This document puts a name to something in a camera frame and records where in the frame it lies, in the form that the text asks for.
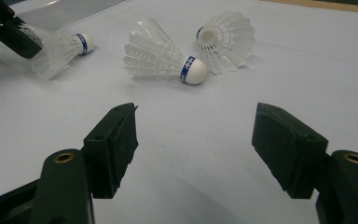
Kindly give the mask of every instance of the blue ring on shuttlecock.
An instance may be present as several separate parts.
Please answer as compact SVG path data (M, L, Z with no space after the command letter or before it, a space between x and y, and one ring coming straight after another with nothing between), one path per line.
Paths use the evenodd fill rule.
M79 37L81 44L83 45L83 52L80 55L85 55L89 50L88 46L87 46L87 41L83 35L81 35L81 34L76 34L76 35Z
M185 62L185 65L183 66L183 69L182 69L182 72L180 74L180 79L182 81L186 81L186 77L187 77L187 73L188 73L188 70L190 69L191 67L191 64L196 60L195 57L193 56L190 56L187 58L186 62Z
M201 28L199 28L199 30L197 31L197 39L196 40L199 40L199 35L200 35L202 28L203 28L203 26L201 26Z

